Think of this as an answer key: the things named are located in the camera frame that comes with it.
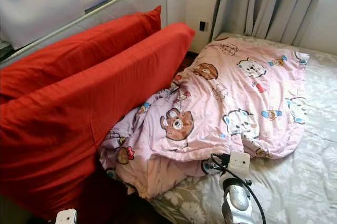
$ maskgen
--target floral bedsheet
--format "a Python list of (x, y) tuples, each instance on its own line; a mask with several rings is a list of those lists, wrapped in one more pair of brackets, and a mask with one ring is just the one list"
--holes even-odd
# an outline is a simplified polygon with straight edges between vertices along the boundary
[[(233, 34), (221, 37), (290, 47)], [(270, 224), (335, 223), (337, 219), (337, 55), (300, 51), (311, 55), (306, 70), (308, 122), (302, 141), (283, 159), (251, 160), (251, 187)], [(173, 223), (223, 223), (219, 176), (188, 177), (150, 203)], [(252, 216), (261, 223), (254, 201)]]

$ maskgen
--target cartoon character print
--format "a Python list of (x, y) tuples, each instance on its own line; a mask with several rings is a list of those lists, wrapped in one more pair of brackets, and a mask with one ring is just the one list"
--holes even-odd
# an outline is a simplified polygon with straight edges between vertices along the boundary
[(175, 93), (177, 90), (179, 90), (180, 85), (178, 85), (175, 82), (171, 82), (171, 86), (169, 88), (169, 91), (171, 92), (171, 94)]
[(107, 169), (105, 170), (105, 172), (107, 173), (107, 175), (108, 175), (110, 178), (112, 178), (112, 179), (114, 179), (114, 180), (119, 180), (119, 181), (121, 181), (121, 179), (120, 179), (119, 176), (117, 175), (115, 169), (107, 168)]
[(264, 150), (261, 148), (257, 149), (255, 153), (258, 157), (273, 158), (273, 154), (271, 154), (268, 150)]
[(253, 86), (256, 86), (260, 93), (263, 93), (264, 91), (266, 91), (266, 89), (264, 89), (263, 86), (256, 81), (253, 81)]
[(253, 114), (246, 110), (232, 110), (228, 115), (223, 116), (227, 125), (227, 131), (231, 136), (245, 134), (248, 138), (257, 138), (260, 128)]
[(166, 137), (174, 141), (186, 139), (194, 128), (194, 121), (190, 111), (179, 112), (172, 108), (164, 116), (160, 117), (160, 125), (166, 131)]
[(215, 99), (224, 100), (228, 96), (228, 89), (219, 84), (212, 86), (212, 93)]
[(303, 97), (295, 97), (286, 99), (291, 115), (294, 117), (294, 122), (305, 124), (308, 107), (306, 99)]
[(186, 91), (183, 94), (179, 93), (178, 96), (177, 96), (177, 99), (175, 99), (173, 103), (177, 103), (179, 101), (186, 100), (190, 96), (191, 96), (191, 93), (189, 91)]
[(128, 164), (129, 160), (134, 159), (134, 154), (135, 152), (132, 150), (131, 146), (128, 146), (126, 148), (122, 147), (118, 151), (117, 162), (121, 165), (126, 165)]
[(279, 110), (267, 110), (267, 111), (262, 111), (261, 115), (269, 120), (274, 120), (276, 119), (278, 116), (282, 115), (282, 112)]
[(128, 140), (128, 137), (120, 136), (118, 133), (114, 131), (110, 131), (105, 137), (105, 140), (108, 140), (108, 139), (116, 139), (118, 142), (118, 145), (121, 146)]
[(295, 52), (295, 57), (300, 61), (300, 65), (307, 65), (310, 55), (307, 53)]
[(220, 50), (223, 54), (235, 56), (235, 53), (237, 52), (237, 46), (234, 44), (224, 44), (220, 47)]
[(206, 80), (217, 79), (218, 73), (214, 65), (201, 63), (193, 69), (193, 73), (204, 77)]
[(249, 58), (241, 60), (238, 62), (237, 66), (246, 72), (249, 77), (258, 78), (267, 72), (263, 65)]
[(139, 110), (137, 111), (136, 115), (141, 115), (143, 113), (145, 113), (148, 108), (150, 107), (150, 104), (148, 102), (145, 102), (140, 108)]
[(274, 59), (272, 60), (271, 62), (268, 62), (268, 64), (270, 66), (273, 66), (273, 65), (279, 65), (279, 66), (282, 66), (284, 64), (284, 61), (287, 61), (287, 57), (286, 56), (282, 56), (282, 58), (279, 58), (279, 59)]

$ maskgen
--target bed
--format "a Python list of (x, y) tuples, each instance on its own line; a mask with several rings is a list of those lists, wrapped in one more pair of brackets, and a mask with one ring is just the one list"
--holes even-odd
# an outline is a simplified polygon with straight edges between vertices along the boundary
[[(234, 34), (259, 46), (288, 45)], [(253, 158), (252, 189), (267, 223), (334, 223), (337, 218), (337, 56), (302, 49), (311, 55), (306, 69), (309, 120), (305, 134), (290, 155), (283, 159)], [(188, 177), (173, 189), (150, 200), (153, 207), (173, 223), (223, 223), (223, 191), (219, 174)], [(253, 203), (253, 219), (261, 223)]]

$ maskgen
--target black cable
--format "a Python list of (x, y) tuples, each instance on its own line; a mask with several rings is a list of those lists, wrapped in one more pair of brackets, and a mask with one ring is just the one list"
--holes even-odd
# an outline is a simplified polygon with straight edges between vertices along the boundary
[(261, 206), (259, 200), (257, 199), (257, 197), (255, 196), (253, 190), (252, 190), (252, 189), (249, 187), (249, 185), (247, 185), (247, 183), (246, 183), (245, 181), (243, 181), (240, 177), (238, 177), (236, 174), (232, 173), (230, 170), (228, 170), (228, 169), (227, 169), (226, 167), (224, 167), (223, 165), (219, 164), (219, 163), (214, 159), (213, 156), (217, 156), (217, 155), (214, 154), (214, 153), (212, 153), (212, 154), (211, 154), (211, 159), (212, 159), (212, 161), (213, 161), (216, 165), (218, 165), (218, 166), (222, 169), (222, 171), (228, 172), (228, 173), (231, 174), (234, 178), (238, 179), (244, 186), (246, 186), (246, 188), (248, 189), (248, 191), (249, 191), (249, 192), (251, 193), (251, 195), (253, 196), (253, 198), (254, 198), (254, 200), (255, 200), (255, 202), (256, 202), (256, 204), (257, 204), (259, 210), (260, 210), (263, 224), (266, 224), (265, 216), (264, 216), (264, 212), (263, 212), (262, 206)]

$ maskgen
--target comforter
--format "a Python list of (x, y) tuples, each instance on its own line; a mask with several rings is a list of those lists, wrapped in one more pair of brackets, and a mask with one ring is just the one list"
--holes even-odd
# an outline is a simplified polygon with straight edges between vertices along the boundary
[(100, 161), (113, 178), (153, 198), (187, 176), (215, 173), (211, 153), (282, 158), (306, 122), (309, 55), (228, 38), (210, 43), (108, 133)]

